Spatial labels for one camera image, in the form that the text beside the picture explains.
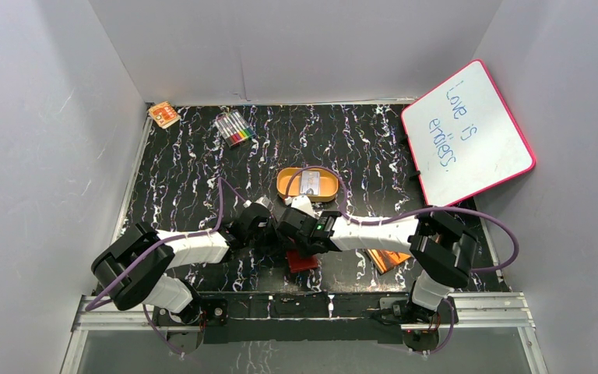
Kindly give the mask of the small orange card box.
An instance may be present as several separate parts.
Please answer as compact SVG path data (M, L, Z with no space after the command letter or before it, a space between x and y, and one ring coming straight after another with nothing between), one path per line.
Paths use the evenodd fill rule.
M148 109L148 113L161 129L167 129L180 121L180 115L168 101L154 104Z

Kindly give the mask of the orange book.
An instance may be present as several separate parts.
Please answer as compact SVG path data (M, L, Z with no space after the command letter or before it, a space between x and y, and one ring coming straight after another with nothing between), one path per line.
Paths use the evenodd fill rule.
M366 249L365 252L379 274L388 273L411 258L411 255L406 253L378 249Z

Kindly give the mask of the pack of coloured markers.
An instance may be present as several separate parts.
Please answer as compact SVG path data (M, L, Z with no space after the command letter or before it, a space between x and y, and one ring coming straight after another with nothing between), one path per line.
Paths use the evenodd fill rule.
M231 110L218 115L213 124L230 148L255 137L254 129L238 110Z

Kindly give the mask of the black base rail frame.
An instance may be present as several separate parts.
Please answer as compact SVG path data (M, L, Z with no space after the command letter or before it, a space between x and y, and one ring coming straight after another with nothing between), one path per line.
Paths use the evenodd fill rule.
M150 332L172 354L203 344L247 341L375 341L432 351L459 329L516 328L526 351L537 348L535 323L520 292L456 292L428 317L411 317L402 292L207 292L201 315L183 324L159 307L125 312L113 305L87 312L79 304L72 338L90 332Z

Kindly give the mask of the red leather card holder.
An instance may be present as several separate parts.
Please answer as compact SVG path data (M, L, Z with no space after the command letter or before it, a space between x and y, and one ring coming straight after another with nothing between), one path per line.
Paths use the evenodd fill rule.
M286 252L287 262L291 273L300 273L306 270L313 270L319 267L316 256L302 257L296 250Z

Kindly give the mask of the pink framed whiteboard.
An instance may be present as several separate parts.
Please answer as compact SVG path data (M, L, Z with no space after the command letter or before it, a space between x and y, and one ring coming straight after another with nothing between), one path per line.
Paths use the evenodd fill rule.
M536 165L487 66L472 60L402 111L424 201L450 206Z

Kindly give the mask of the orange oval tray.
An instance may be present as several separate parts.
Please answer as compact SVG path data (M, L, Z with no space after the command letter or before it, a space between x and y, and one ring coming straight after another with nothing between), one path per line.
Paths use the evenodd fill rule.
M319 196L308 196L312 203L327 203L335 199L339 190L339 180L331 172L323 168L307 168L319 170L321 175L321 191ZM299 196L302 168L284 168L276 178L276 189L281 199L288 196Z

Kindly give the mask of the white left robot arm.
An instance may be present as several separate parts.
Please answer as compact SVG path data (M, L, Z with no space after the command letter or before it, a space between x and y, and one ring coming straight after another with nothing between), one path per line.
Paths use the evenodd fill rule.
M152 305L180 323L192 324L201 315L201 298L185 280L167 276L167 270L225 263L244 248L274 246L272 207L265 196L247 201L237 218L210 233L162 231L146 222L135 224L93 261L91 271L117 309Z

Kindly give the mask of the silver credit card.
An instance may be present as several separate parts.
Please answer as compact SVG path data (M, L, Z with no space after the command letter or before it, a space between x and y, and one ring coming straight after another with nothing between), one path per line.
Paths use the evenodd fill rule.
M319 196L321 191L321 175L319 170L304 170L301 172L301 195Z

